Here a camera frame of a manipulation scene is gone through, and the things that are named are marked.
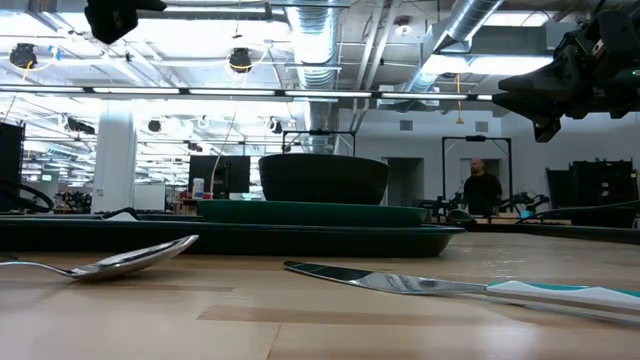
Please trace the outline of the silver ribbed air duct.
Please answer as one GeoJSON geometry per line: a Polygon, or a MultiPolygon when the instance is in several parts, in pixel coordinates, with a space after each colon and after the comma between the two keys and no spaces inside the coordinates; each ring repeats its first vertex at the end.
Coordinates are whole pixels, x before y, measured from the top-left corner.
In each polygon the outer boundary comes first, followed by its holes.
{"type": "MultiPolygon", "coordinates": [[[[338,71],[330,69],[338,61],[338,24],[340,10],[328,7],[288,7],[291,46],[303,90],[334,90],[338,71]]],[[[328,100],[304,105],[307,130],[333,131],[338,126],[338,108],[328,100]]]]}

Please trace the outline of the ceiling light strip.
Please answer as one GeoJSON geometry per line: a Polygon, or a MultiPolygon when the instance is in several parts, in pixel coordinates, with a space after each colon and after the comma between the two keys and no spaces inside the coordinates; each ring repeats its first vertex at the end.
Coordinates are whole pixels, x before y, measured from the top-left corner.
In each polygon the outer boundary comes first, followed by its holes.
{"type": "Polygon", "coordinates": [[[407,93],[380,91],[291,90],[250,88],[166,88],[166,87],[80,87],[0,84],[0,92],[34,94],[125,95],[125,96],[208,96],[222,98],[302,98],[302,99],[383,99],[428,101],[491,102],[491,94],[475,93],[407,93]]]}

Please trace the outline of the black round bowl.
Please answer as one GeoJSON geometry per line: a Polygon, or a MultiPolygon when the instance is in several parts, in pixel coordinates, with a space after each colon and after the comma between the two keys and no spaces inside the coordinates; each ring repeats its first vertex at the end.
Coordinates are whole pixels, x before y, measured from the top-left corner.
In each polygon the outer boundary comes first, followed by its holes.
{"type": "Polygon", "coordinates": [[[329,154],[275,154],[259,160],[268,201],[378,205],[390,166],[372,159],[329,154]]]}

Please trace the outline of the dark upright panel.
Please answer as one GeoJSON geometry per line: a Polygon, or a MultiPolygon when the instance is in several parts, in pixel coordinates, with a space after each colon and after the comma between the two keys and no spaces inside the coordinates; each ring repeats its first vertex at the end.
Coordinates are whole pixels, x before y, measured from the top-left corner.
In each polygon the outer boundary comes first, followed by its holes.
{"type": "Polygon", "coordinates": [[[23,140],[23,127],[0,123],[0,213],[18,208],[23,140]]]}

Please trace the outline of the silver spoon teal handle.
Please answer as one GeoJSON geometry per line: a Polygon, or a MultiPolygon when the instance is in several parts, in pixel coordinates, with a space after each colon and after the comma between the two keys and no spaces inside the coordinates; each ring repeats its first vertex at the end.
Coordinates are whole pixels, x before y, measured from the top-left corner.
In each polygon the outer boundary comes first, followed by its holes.
{"type": "Polygon", "coordinates": [[[52,265],[27,260],[1,261],[0,268],[35,267],[76,281],[112,279],[132,274],[170,260],[188,249],[198,239],[198,235],[190,235],[151,247],[116,254],[101,259],[95,263],[81,265],[72,269],[62,269],[52,265]]]}

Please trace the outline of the green round plate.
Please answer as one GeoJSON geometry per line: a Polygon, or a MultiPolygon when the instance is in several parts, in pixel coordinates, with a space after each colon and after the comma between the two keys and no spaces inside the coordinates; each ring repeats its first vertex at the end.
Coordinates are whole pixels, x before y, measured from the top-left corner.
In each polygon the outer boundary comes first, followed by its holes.
{"type": "Polygon", "coordinates": [[[362,204],[202,200],[198,211],[211,223],[338,227],[418,227],[427,210],[362,204]]]}

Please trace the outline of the silver slanted air duct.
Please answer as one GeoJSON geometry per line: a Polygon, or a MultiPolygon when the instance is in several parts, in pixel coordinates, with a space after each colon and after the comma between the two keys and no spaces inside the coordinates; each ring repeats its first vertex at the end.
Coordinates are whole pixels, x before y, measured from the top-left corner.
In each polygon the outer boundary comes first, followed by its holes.
{"type": "Polygon", "coordinates": [[[469,51],[473,36],[504,0],[456,0],[450,16],[429,26],[421,43],[422,64],[404,85],[404,92],[427,92],[447,70],[437,70],[444,59],[440,52],[462,44],[469,51]]]}

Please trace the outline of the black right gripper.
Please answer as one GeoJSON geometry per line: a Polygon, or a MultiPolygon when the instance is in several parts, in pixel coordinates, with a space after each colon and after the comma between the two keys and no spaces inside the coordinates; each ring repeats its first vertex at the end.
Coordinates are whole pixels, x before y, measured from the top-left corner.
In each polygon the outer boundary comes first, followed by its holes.
{"type": "Polygon", "coordinates": [[[607,113],[620,119],[640,112],[640,36],[633,29],[609,29],[594,42],[580,30],[564,35],[553,60],[537,70],[501,80],[505,92],[492,102],[532,121],[582,119],[607,113]],[[536,95],[565,94],[560,106],[536,95]]]}

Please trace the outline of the black equipment cases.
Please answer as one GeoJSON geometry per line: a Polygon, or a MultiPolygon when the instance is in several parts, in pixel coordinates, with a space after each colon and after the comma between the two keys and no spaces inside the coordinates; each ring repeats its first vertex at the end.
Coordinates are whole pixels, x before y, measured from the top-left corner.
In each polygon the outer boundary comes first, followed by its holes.
{"type": "Polygon", "coordinates": [[[551,214],[573,225],[632,228],[640,212],[638,173],[631,160],[574,161],[545,169],[551,214]]]}

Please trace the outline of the person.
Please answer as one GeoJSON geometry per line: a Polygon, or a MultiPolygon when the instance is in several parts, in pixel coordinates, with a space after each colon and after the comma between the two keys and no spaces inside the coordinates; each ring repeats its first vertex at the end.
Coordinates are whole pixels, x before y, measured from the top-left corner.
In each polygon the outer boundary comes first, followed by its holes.
{"type": "Polygon", "coordinates": [[[463,198],[471,215],[490,216],[501,200],[502,186],[498,178],[485,171],[484,161],[474,158],[470,163],[471,175],[463,187],[463,198]]]}

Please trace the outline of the white board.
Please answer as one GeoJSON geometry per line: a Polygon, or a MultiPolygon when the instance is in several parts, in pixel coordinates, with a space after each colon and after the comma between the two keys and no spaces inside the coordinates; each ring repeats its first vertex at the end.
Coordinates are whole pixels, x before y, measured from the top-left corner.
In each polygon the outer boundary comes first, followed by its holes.
{"type": "Polygon", "coordinates": [[[133,208],[137,211],[165,210],[166,186],[164,184],[134,186],[133,208]]]}

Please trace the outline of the knife white teal handle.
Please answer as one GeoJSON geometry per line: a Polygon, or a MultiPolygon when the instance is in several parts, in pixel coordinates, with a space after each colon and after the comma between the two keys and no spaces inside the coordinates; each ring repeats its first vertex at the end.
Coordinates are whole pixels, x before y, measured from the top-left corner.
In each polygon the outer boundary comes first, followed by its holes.
{"type": "Polygon", "coordinates": [[[640,292],[599,286],[551,285],[514,280],[485,285],[296,261],[286,261],[284,268],[319,279],[396,294],[481,293],[503,299],[640,316],[640,292]]]}

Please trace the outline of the background robot arms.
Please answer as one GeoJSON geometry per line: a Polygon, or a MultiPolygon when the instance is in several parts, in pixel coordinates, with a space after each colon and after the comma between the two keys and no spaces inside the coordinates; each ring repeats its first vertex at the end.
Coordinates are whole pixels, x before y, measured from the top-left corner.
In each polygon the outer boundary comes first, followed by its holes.
{"type": "Polygon", "coordinates": [[[488,215],[469,215],[467,203],[460,192],[450,198],[438,196],[435,200],[415,200],[413,206],[427,211],[426,222],[433,223],[497,223],[499,219],[523,219],[536,214],[537,208],[550,203],[545,195],[529,195],[527,192],[516,193],[506,199],[499,200],[488,215]]]}

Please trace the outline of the dark green plastic tray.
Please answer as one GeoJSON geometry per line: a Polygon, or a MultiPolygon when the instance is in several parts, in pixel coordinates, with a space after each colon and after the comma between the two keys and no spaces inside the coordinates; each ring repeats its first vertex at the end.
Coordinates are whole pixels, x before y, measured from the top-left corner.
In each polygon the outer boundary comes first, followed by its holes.
{"type": "Polygon", "coordinates": [[[191,254],[422,258],[439,255],[459,227],[409,228],[0,218],[0,252],[122,253],[189,235],[191,254]]]}

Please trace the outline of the white building column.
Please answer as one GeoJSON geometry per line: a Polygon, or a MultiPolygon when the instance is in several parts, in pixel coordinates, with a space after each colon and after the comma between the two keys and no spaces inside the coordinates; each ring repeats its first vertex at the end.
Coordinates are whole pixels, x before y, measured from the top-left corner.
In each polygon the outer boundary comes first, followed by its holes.
{"type": "Polygon", "coordinates": [[[99,115],[92,185],[93,213],[132,207],[137,132],[130,105],[107,101],[99,115]]]}

